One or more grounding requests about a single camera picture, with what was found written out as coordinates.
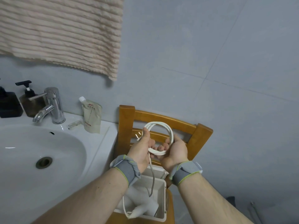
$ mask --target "wristband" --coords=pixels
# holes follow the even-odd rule
[[[202,167],[198,163],[187,161],[176,165],[169,174],[169,179],[178,186],[185,178],[194,173],[202,173]]]
[[[128,185],[133,185],[139,178],[141,173],[137,163],[126,155],[120,155],[110,163],[110,168],[118,169],[126,178]]]

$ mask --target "beige striped towel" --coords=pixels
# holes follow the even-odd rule
[[[116,80],[124,0],[0,0],[0,52]]]

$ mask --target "white rope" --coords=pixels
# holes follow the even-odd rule
[[[171,146],[173,144],[173,131],[170,128],[170,126],[167,125],[166,123],[163,123],[163,122],[149,122],[144,127],[147,128],[148,131],[150,131],[151,128],[153,126],[155,126],[155,125],[163,126],[167,130],[167,132],[169,134],[169,140],[170,140],[169,146]],[[142,138],[142,136],[143,136],[143,132],[141,134],[141,137],[139,137],[139,138],[137,137],[137,141],[139,141]],[[162,155],[166,154],[166,151],[165,150],[164,151],[157,151],[157,150],[154,150],[152,148],[148,148],[148,155],[149,155],[149,159],[150,159],[150,169],[152,171],[152,191],[151,191],[151,193],[148,192],[149,193],[149,197],[152,196],[152,192],[154,190],[154,185],[155,185],[155,176],[154,176],[154,170],[152,168],[152,159],[150,158],[150,154],[154,154],[156,156],[162,156]],[[123,197],[123,211],[125,212],[126,217],[129,219],[130,218],[130,214],[132,212],[129,212],[129,211],[126,212],[125,203],[124,203],[124,197]]]

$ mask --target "forearm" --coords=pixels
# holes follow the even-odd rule
[[[105,223],[128,189],[123,174],[112,168],[47,211],[33,224]]]
[[[178,189],[196,224],[252,224],[199,173],[184,179]]]

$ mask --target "sink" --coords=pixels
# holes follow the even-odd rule
[[[34,209],[57,198],[76,183],[86,164],[83,143],[64,132],[9,126],[0,130],[0,141],[0,210],[5,213]],[[39,168],[52,163],[38,169],[43,157],[48,159]],[[34,198],[35,203],[28,203]]]
[[[68,129],[81,116],[65,117],[0,119],[0,223],[31,223],[108,168],[117,124],[102,121],[101,133],[91,134]]]

